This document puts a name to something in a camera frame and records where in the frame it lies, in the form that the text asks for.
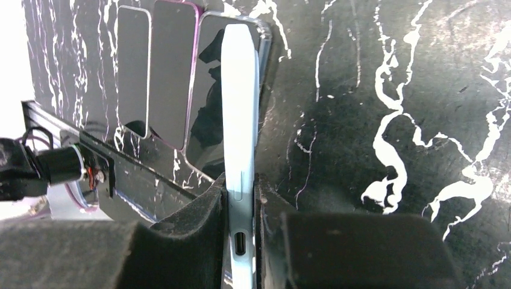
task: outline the marble surface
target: marble surface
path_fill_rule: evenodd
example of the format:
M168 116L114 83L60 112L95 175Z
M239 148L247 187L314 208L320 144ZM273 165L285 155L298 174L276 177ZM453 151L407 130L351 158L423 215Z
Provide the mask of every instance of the marble surface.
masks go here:
M169 155L159 170L198 194L211 178L118 127L116 11L153 3L23 0L36 100L148 166ZM303 211L423 215L467 288L509 287L505 1L197 4L272 25L256 170L282 197Z

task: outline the phone screen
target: phone screen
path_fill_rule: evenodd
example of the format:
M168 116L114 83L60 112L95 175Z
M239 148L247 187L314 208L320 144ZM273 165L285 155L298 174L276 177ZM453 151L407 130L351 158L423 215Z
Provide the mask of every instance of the phone screen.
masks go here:
M152 21L149 125L182 149L200 10L185 2L156 1Z
M248 25L254 47L259 50L261 36L255 22L205 14L199 27L186 158L191 165L212 178L218 177L225 170L220 79L222 41L225 27L239 23Z
M138 136L147 136L151 46L149 11L120 6L118 13L119 120Z

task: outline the black cylindrical connector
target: black cylindrical connector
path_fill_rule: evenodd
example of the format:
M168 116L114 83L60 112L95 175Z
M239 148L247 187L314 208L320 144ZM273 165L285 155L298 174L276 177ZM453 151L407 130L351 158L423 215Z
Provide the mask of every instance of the black cylindrical connector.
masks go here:
M83 157L76 146L42 151L37 160L51 185L79 180L85 173Z

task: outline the black phone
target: black phone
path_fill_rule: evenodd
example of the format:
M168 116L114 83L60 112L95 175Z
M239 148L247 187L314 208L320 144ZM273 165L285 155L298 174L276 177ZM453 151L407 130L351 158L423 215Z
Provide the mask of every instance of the black phone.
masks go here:
M148 136L151 14L120 6L118 11L119 121L141 138Z
M154 3L149 80L149 126L167 145L181 150L193 84L199 17L188 2Z
M229 24L248 26L258 51L260 80L271 45L267 24L248 17L229 17L218 12L206 12L199 23L198 59L187 127L185 156L188 162L212 178L224 171L224 130L222 123L221 47L225 27Z

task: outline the black marble table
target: black marble table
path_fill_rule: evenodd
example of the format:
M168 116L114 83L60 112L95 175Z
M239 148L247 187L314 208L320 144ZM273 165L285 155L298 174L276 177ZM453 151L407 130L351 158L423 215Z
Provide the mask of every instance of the black marble table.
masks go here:
M23 0L36 101L134 158L154 146L118 127L116 12L153 3ZM285 199L303 211L422 214L467 288L510 287L506 1L197 4L272 25L256 170ZM212 179L173 152L159 166L204 191Z

